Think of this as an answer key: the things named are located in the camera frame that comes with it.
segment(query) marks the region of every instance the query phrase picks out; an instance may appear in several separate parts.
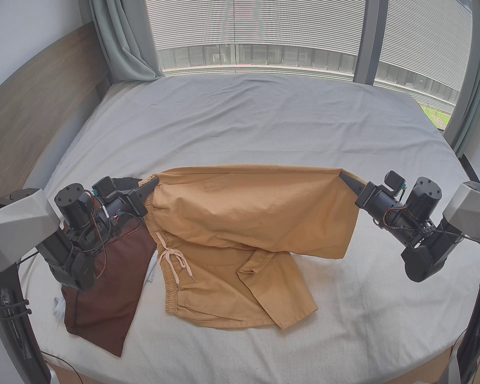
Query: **white bed sheet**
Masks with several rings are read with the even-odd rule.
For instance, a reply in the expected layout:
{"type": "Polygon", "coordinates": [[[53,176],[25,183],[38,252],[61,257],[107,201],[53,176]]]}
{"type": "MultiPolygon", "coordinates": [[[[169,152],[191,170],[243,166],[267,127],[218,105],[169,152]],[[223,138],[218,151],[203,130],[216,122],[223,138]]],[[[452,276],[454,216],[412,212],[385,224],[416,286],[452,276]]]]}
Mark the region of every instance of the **white bed sheet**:
{"type": "MultiPolygon", "coordinates": [[[[200,75],[112,87],[46,192],[52,201],[69,183],[90,187],[105,175],[235,163],[342,167],[376,183],[394,169],[408,186],[427,176],[443,191],[436,223],[467,180],[407,94],[305,77],[200,75]]],[[[284,332],[201,328],[168,315],[157,273],[120,359],[53,317],[60,285],[42,258],[22,266],[21,281],[40,347],[106,384],[381,383],[436,356],[466,328],[477,246],[463,241],[439,273],[414,283],[401,244],[361,211],[343,260],[294,256],[319,310],[284,332]]]]}

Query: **grass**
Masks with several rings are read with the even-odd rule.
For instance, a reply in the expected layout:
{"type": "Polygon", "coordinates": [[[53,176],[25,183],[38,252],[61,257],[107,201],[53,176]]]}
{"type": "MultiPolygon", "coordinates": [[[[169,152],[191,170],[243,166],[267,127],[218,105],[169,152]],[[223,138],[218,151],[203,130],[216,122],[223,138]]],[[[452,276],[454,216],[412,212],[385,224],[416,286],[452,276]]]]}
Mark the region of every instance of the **grass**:
{"type": "Polygon", "coordinates": [[[433,124],[435,124],[435,127],[439,129],[445,129],[445,127],[441,126],[435,119],[433,118],[434,116],[439,118],[443,124],[446,126],[450,120],[451,115],[444,113],[436,108],[432,107],[427,107],[426,105],[421,105],[420,107],[423,109],[423,112],[425,112],[425,115],[429,117],[429,119],[432,121],[433,124]]]}

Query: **maroon cloth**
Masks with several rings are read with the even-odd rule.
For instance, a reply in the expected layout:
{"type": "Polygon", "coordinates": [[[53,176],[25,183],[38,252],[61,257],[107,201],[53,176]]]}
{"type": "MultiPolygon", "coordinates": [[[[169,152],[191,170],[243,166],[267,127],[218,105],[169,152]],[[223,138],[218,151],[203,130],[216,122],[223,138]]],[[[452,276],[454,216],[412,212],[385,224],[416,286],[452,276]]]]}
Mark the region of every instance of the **maroon cloth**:
{"type": "MultiPolygon", "coordinates": [[[[106,247],[107,267],[94,287],[87,292],[62,286],[66,301],[67,331],[120,357],[142,293],[145,275],[156,250],[156,243],[143,220],[137,230],[131,220],[122,230],[125,236],[106,247]]],[[[95,260],[97,275],[104,265],[104,255],[95,260]]]]}

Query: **curtain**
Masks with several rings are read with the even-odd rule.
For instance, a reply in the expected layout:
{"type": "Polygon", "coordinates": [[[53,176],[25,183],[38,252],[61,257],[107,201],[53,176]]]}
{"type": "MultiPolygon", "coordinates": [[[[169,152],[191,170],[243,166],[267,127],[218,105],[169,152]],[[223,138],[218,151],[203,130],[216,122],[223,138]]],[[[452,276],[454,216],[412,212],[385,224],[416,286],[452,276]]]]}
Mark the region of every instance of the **curtain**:
{"type": "Polygon", "coordinates": [[[473,132],[480,129],[480,0],[472,0],[472,46],[467,72],[444,138],[461,157],[473,132]]]}
{"type": "Polygon", "coordinates": [[[90,0],[90,10],[115,82],[163,76],[145,1],[90,0]]]}

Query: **gray curtain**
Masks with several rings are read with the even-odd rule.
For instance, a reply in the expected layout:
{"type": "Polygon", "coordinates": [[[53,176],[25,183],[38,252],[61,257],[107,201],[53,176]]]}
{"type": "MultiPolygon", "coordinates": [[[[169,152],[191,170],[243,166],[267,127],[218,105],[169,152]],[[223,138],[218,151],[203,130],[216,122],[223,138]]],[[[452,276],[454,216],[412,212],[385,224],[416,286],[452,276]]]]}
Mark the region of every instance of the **gray curtain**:
{"type": "Polygon", "coordinates": [[[447,143],[461,157],[473,131],[480,129],[480,0],[472,0],[472,46],[467,72],[454,113],[444,133],[447,143]]]}
{"type": "Polygon", "coordinates": [[[113,81],[163,76],[144,0],[90,0],[90,10],[113,81]]]}

